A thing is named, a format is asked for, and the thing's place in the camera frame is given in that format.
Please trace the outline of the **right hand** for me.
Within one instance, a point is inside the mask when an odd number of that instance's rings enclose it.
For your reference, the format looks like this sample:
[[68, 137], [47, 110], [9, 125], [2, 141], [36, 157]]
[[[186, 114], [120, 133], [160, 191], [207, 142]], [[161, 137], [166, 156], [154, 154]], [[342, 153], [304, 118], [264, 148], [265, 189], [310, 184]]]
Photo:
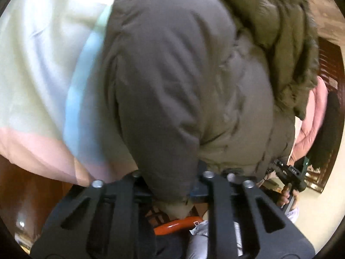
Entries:
[[[279, 198], [277, 200], [277, 206], [282, 207], [282, 206], [289, 204], [291, 202], [289, 200], [290, 192], [291, 192], [291, 186], [285, 185], [281, 191], [281, 195], [279, 196]], [[294, 196], [294, 200], [293, 200], [293, 203], [291, 205], [291, 210], [294, 210], [297, 207], [297, 202], [299, 199], [299, 191], [293, 190], [292, 194]]]

